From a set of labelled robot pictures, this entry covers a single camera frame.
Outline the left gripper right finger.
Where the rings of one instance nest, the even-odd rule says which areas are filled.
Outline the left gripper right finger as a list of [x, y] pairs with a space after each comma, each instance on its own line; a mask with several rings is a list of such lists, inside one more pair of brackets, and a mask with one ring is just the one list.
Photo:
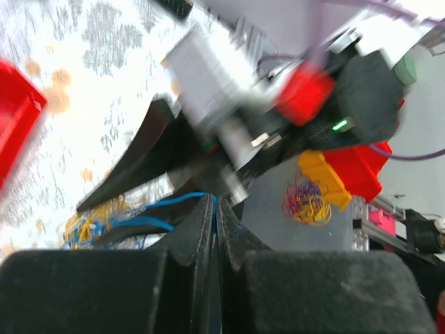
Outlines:
[[279, 252], [218, 203], [224, 333], [434, 333], [414, 276], [393, 253]]

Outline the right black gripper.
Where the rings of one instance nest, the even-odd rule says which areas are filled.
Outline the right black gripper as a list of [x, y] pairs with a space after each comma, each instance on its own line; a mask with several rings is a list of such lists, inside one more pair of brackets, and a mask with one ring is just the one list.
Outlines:
[[277, 114], [232, 115], [211, 129], [185, 116], [171, 121], [167, 175], [174, 192], [204, 192], [242, 202], [249, 183], [305, 150], [335, 150], [355, 144], [350, 130], [335, 130], [321, 114], [297, 127]]

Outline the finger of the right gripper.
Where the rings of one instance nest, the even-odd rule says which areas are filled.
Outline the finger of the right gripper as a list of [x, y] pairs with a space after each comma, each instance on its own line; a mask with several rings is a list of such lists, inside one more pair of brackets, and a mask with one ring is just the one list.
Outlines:
[[181, 134], [181, 119], [165, 99], [153, 100], [126, 152], [106, 179], [77, 206], [78, 212], [116, 198], [167, 171]]

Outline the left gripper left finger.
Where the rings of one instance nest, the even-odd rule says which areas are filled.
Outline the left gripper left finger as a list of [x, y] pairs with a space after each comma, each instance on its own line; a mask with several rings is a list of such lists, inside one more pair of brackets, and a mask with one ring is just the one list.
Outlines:
[[145, 250], [24, 250], [1, 265], [2, 333], [205, 333], [213, 199]]

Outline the red plastic bin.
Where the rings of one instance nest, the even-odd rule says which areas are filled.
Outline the red plastic bin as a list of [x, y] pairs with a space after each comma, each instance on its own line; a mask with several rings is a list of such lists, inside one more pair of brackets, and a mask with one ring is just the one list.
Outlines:
[[14, 66], [1, 60], [1, 185], [19, 159], [47, 100]]

